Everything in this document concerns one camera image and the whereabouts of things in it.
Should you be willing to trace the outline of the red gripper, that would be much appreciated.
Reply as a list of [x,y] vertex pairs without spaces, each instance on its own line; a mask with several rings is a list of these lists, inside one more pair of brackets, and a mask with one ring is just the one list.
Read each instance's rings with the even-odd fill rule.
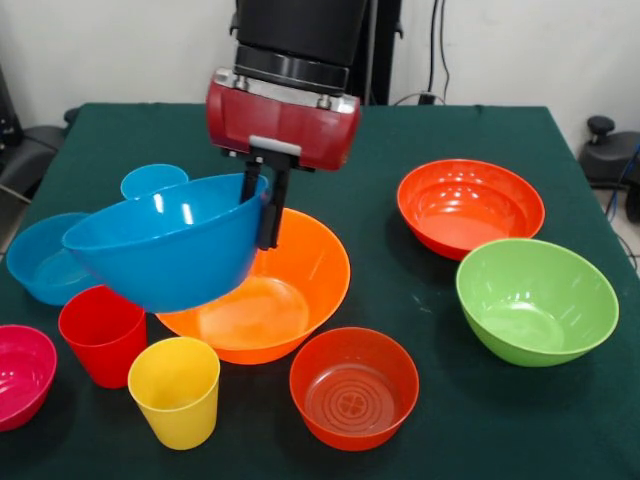
[[291,156],[299,165],[336,171],[347,161],[361,117],[360,100],[352,96],[333,97],[336,109],[323,109],[281,102],[245,92],[215,81],[206,100],[206,120],[214,145],[244,155],[240,202],[254,196],[266,203],[269,179],[262,173],[270,167],[275,176],[271,197],[264,205],[258,247],[277,247],[287,190]]

